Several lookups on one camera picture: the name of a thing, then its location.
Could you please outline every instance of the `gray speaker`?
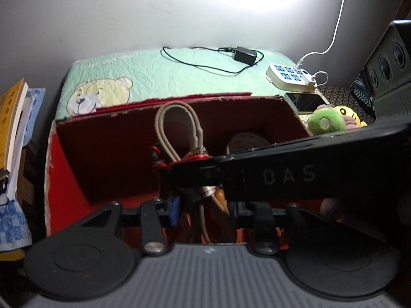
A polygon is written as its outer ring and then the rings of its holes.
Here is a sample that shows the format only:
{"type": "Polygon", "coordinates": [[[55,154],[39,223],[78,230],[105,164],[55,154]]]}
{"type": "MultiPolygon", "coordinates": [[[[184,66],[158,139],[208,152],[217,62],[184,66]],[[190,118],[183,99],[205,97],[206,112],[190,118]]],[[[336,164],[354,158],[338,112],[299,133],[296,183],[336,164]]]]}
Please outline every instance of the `gray speaker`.
{"type": "Polygon", "coordinates": [[[377,122],[411,120],[411,21],[393,21],[361,72],[377,122]]]}

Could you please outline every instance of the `black phone screen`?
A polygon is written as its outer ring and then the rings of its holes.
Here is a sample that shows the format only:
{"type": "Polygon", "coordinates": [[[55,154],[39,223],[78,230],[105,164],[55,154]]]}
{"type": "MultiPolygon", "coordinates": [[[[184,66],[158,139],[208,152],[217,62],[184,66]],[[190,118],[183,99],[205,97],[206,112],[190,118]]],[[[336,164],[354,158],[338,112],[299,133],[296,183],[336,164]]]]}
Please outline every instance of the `black phone screen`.
{"type": "Polygon", "coordinates": [[[298,112],[314,112],[321,104],[326,104],[321,96],[313,93],[285,93],[298,112]]]}

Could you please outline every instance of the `white wall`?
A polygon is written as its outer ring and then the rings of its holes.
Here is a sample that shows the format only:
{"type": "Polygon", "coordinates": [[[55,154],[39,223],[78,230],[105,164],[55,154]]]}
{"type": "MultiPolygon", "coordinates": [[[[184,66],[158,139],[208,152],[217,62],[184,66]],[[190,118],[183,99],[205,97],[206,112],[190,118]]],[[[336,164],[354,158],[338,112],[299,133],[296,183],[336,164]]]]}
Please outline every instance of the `white wall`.
{"type": "MultiPolygon", "coordinates": [[[[54,115],[60,82],[77,59],[163,45],[241,45],[278,50],[297,61],[326,49],[341,3],[236,1],[244,0],[0,0],[0,91],[21,77],[47,88],[38,140],[47,115],[54,115]]],[[[346,0],[334,47],[307,58],[304,67],[328,71],[329,85],[349,86],[400,3],[346,0]]]]}

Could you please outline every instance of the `green plush toy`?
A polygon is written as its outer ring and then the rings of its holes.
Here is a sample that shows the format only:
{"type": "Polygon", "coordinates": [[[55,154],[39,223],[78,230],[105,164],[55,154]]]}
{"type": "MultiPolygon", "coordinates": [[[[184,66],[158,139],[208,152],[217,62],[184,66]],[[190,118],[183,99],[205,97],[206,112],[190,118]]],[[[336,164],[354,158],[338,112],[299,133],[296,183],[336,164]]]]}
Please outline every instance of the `green plush toy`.
{"type": "Polygon", "coordinates": [[[347,129],[347,125],[342,115],[330,107],[319,107],[313,112],[307,123],[308,130],[314,136],[347,129]]]}

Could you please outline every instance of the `white power strip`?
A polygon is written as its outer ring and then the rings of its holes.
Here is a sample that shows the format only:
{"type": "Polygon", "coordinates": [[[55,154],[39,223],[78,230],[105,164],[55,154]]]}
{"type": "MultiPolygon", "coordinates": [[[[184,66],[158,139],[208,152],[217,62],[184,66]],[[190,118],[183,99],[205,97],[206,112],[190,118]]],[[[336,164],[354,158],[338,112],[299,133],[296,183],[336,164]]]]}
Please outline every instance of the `white power strip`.
{"type": "Polygon", "coordinates": [[[304,69],[270,63],[266,71],[267,79],[277,88],[287,91],[313,93],[317,83],[311,81],[312,76],[304,69]]]}

